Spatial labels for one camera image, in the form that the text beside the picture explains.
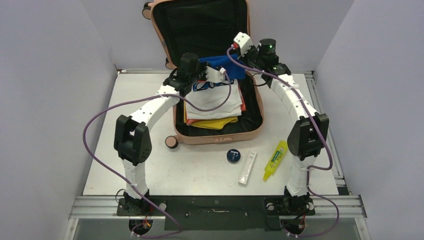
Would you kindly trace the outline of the blue towel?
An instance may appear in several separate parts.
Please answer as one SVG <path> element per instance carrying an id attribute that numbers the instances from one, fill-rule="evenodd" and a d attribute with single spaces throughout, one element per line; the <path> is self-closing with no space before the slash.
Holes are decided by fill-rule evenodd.
<path id="1" fill-rule="evenodd" d="M 231 80 L 242 80 L 246 77 L 245 69 L 231 61 L 227 55 L 202 57 L 199 61 L 208 63 L 210 67 L 215 69 L 224 68 Z"/>

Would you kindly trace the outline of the white shirt blue print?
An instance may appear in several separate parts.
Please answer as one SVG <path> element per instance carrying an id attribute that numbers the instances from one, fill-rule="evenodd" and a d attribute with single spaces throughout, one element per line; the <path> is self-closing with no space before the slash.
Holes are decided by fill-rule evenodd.
<path id="1" fill-rule="evenodd" d="M 189 120 L 216 120 L 238 117 L 242 114 L 242 97 L 236 79 L 231 80 L 231 86 L 228 86 L 227 81 L 198 82 L 185 98 L 197 108 L 204 110 L 199 111 L 186 104 L 186 116 Z"/>

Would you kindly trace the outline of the red white patterned cloth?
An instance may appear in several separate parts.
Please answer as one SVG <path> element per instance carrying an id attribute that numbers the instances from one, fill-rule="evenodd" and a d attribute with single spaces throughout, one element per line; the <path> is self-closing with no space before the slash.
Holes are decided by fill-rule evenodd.
<path id="1" fill-rule="evenodd" d="M 240 117 L 246 111 L 244 98 L 240 95 L 230 96 L 218 109 L 212 111 L 199 111 L 191 105 L 184 103 L 184 112 L 191 120 L 216 120 L 229 117 Z"/>

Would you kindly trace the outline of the yellow cloth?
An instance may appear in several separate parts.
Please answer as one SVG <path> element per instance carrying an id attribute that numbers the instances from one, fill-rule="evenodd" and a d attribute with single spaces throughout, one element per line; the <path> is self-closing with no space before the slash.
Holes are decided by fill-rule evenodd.
<path id="1" fill-rule="evenodd" d="M 207 119 L 207 120 L 199 120 L 199 119 L 188 119 L 187 112 L 184 112 L 183 122 L 187 126 L 201 128 L 201 129 L 209 129 L 209 130 L 222 130 L 225 125 L 230 123 L 236 123 L 238 121 L 237 116 L 226 117 L 221 119 Z"/>

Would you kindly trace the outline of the yellow green bottle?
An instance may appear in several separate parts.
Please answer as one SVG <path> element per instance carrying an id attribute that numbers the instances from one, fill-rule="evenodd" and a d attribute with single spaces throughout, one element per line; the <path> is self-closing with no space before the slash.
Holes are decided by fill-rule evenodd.
<path id="1" fill-rule="evenodd" d="M 279 141 L 274 152 L 272 153 L 269 161 L 264 168 L 264 174 L 262 180 L 266 182 L 271 176 L 274 175 L 283 158 L 289 151 L 288 143 L 285 140 Z"/>

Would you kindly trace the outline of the white toothpaste tube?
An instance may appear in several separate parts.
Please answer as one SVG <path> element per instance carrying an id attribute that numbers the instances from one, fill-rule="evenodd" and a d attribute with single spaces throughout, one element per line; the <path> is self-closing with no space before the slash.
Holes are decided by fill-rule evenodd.
<path id="1" fill-rule="evenodd" d="M 255 159 L 256 159 L 256 156 L 257 156 L 257 152 L 249 151 L 249 153 L 246 157 L 243 169 L 241 171 L 239 180 L 238 180 L 239 185 L 242 185 L 242 186 L 247 185 L 248 180 L 249 180 L 249 176 L 251 174 L 251 171 L 252 171 Z"/>

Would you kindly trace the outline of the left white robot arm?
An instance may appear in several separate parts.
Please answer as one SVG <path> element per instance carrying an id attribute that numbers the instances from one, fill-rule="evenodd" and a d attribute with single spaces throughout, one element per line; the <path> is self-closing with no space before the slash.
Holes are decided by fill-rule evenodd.
<path id="1" fill-rule="evenodd" d="M 129 116 L 120 115 L 116 120 L 113 147 L 122 160 L 124 176 L 128 180 L 123 205 L 136 215 L 145 214 L 151 206 L 147 200 L 149 188 L 145 166 L 153 148 L 150 131 L 198 80 L 206 76 L 209 66 L 194 53 L 183 54 L 179 66 L 163 81 L 155 95 Z"/>

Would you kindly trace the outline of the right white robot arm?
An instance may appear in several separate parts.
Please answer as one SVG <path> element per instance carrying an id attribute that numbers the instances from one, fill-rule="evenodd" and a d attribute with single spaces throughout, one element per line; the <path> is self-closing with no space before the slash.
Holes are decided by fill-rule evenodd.
<path id="1" fill-rule="evenodd" d="M 242 43 L 240 60 L 261 74 L 266 85 L 280 98 L 293 119 L 294 125 L 288 135 L 288 149 L 292 155 L 290 177 L 284 188 L 282 207 L 288 214 L 301 214 L 311 207 L 309 179 L 312 166 L 325 143 L 329 118 L 314 109 L 301 93 L 286 64 L 276 54 L 276 40 L 264 38 L 255 46 L 251 39 Z"/>

